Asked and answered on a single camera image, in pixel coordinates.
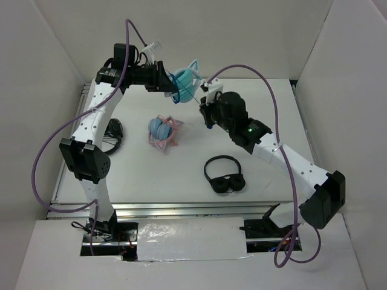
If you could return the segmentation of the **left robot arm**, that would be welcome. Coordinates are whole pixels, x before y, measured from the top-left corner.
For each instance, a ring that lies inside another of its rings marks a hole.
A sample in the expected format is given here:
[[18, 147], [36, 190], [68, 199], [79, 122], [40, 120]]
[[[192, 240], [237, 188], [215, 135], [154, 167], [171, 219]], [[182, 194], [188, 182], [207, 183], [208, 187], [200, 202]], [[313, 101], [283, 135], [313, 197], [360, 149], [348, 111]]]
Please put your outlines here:
[[149, 92], [176, 92], [163, 62], [154, 59], [158, 42], [142, 49], [146, 63], [138, 65], [132, 54], [133, 45], [117, 43], [109, 67], [100, 68], [95, 78], [93, 99], [69, 139], [62, 139], [59, 148], [69, 171], [74, 173], [85, 191], [89, 222], [102, 239], [110, 241], [119, 233], [117, 215], [109, 200], [106, 176], [110, 170], [109, 156], [102, 150], [103, 136], [115, 107], [131, 85], [143, 85]]

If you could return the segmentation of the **teal cat ear headphones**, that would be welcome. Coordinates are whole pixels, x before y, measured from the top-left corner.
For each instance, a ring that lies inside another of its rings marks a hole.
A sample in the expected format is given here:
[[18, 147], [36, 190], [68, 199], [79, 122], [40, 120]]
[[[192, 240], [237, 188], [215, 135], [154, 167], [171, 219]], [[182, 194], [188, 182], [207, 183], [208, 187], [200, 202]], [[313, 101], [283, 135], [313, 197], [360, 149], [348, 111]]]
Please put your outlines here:
[[178, 92], [164, 93], [175, 104], [188, 103], [195, 98], [195, 93], [201, 85], [202, 77], [199, 74], [198, 60], [193, 60], [187, 67], [178, 69], [173, 73], [166, 71], [171, 80], [175, 82]]

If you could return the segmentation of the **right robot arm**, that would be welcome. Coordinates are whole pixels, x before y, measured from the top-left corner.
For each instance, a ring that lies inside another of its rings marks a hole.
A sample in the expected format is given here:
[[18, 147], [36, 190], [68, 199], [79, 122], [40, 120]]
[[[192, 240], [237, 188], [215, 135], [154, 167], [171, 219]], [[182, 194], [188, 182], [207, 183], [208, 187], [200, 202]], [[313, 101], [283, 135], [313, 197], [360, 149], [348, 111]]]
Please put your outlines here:
[[321, 230], [345, 204], [345, 176], [316, 166], [278, 141], [268, 126], [248, 116], [238, 93], [218, 92], [212, 102], [203, 97], [199, 110], [208, 128], [218, 125], [224, 129], [237, 146], [290, 178], [293, 190], [303, 194], [302, 199], [295, 197], [266, 212], [263, 229], [269, 236], [275, 237], [293, 224], [307, 223]]

